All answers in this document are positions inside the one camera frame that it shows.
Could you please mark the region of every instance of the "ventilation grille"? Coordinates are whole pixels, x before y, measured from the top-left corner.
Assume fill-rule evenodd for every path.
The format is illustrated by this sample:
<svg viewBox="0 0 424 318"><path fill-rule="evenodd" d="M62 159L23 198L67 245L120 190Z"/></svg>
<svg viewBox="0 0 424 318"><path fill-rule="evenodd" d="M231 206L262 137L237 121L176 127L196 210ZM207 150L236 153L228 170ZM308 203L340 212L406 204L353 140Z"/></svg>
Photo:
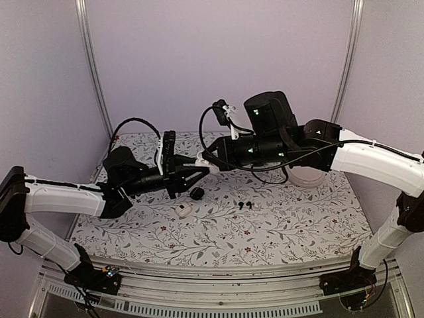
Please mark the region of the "ventilation grille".
<svg viewBox="0 0 424 318"><path fill-rule="evenodd" d="M54 295L83 303L82 296L73 288L50 282L48 291ZM322 313L318 301L292 306L263 309L180 309L174 307L144 305L135 301L111 300L111 307L99 305L106 310L129 313L148 318L281 318L305 317Z"/></svg>

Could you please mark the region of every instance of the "vertical metal rail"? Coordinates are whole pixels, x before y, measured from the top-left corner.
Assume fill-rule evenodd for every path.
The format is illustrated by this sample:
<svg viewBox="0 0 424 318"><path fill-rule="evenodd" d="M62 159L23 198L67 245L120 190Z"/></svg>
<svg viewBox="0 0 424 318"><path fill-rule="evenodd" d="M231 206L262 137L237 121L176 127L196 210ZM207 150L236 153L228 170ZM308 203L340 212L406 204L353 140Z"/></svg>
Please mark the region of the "vertical metal rail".
<svg viewBox="0 0 424 318"><path fill-rule="evenodd" d="M331 113L330 121L336 123L339 120L340 113L345 100L346 88L349 80L350 70L352 69L353 58L356 50L356 43L358 42L360 23L362 19L362 9L364 7L364 0L355 0L353 5L352 22L350 23L350 34L346 58L344 60L342 77L337 90L336 101Z"/></svg>
<svg viewBox="0 0 424 318"><path fill-rule="evenodd" d="M97 65L95 63L95 56L93 51L93 44L91 42L90 30L87 19L87 9L85 7L85 0L76 0L76 9L78 16L79 30L81 31L81 37L83 40L83 46L85 50L85 55L87 56L88 66L91 74L91 80L93 82L93 87L95 90L95 95L97 99L97 104L99 106L99 111L103 125L105 127L106 133L109 138L112 137L113 128L111 119L109 117L109 112L107 111L105 96L100 84L99 72L97 71Z"/></svg>

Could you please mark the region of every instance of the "floral pattern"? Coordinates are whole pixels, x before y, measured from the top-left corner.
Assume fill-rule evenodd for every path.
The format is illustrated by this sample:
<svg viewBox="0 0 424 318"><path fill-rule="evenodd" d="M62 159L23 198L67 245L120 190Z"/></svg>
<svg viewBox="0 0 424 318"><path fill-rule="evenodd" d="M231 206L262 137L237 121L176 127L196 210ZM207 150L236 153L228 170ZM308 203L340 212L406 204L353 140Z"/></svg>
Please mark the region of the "floral pattern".
<svg viewBox="0 0 424 318"><path fill-rule="evenodd" d="M205 133L209 144L223 133ZM178 133L176 153L195 156L198 135ZM153 165L154 134L124 134L115 146L128 146L137 160ZM278 182L280 171L260 174ZM106 178L100 173L99 181ZM292 264L349 255L371 235L368 222L344 174L330 172L323 185L304 189L259 182L249 172L208 175L197 184L200 201L166 191L142 194L119 219L81 215L72 241L89 254L132 262L180 266L259 266ZM251 201L251 209L239 202ZM190 204L178 217L175 207Z"/></svg>

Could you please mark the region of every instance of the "white wall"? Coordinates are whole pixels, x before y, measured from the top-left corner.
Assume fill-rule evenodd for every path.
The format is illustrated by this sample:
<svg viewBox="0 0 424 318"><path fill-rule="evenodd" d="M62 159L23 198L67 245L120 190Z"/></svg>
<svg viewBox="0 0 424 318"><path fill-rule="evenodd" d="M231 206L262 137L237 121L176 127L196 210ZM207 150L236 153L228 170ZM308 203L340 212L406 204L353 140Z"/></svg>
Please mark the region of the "white wall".
<svg viewBox="0 0 424 318"><path fill-rule="evenodd" d="M14 165L41 178L88 182L107 146L75 1L0 1L0 180ZM44 216L65 235L71 215ZM28 314L40 258L0 244L0 317Z"/></svg>
<svg viewBox="0 0 424 318"><path fill-rule="evenodd" d="M409 152L424 150L424 2L365 1L362 28L340 124ZM399 191L351 176L373 230ZM424 234L396 252L416 317L424 317Z"/></svg>
<svg viewBox="0 0 424 318"><path fill-rule="evenodd" d="M113 126L138 116L161 131L196 131L212 102L242 107L269 90L286 92L299 123L329 119L353 2L88 1ZM205 129L222 128L210 116ZM148 129L133 124L123 131Z"/></svg>

